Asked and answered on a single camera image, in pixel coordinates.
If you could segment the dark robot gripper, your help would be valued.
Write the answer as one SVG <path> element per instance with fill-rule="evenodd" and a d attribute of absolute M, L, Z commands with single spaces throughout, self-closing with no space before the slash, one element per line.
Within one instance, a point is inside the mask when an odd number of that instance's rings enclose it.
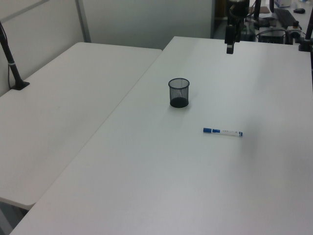
<path fill-rule="evenodd" d="M 233 54 L 234 43 L 238 43 L 241 40 L 242 22 L 248 15 L 248 11 L 248 0 L 226 1 L 226 15 L 228 25 L 226 26 L 224 43 L 226 44 L 227 54 Z"/>

